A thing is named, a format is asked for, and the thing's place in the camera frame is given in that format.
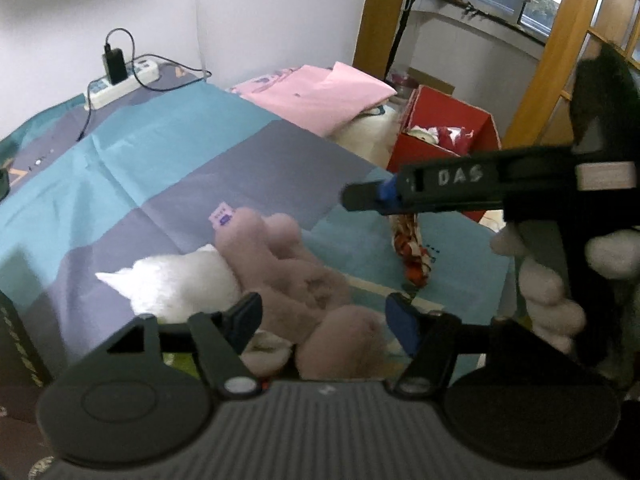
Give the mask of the white gloved right hand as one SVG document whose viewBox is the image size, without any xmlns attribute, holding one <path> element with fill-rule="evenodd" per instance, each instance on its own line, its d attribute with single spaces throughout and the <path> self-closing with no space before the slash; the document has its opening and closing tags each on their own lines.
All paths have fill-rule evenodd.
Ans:
<svg viewBox="0 0 640 480">
<path fill-rule="evenodd" d="M 490 241 L 493 252 L 523 260 L 518 288 L 525 299 L 533 332 L 553 348 L 568 353 L 573 338 L 584 328 L 584 309 L 567 298 L 559 274 L 535 261 L 514 226 L 508 224 Z M 639 278 L 639 232 L 618 231 L 590 240 L 586 260 L 607 280 L 637 281 Z"/>
</svg>

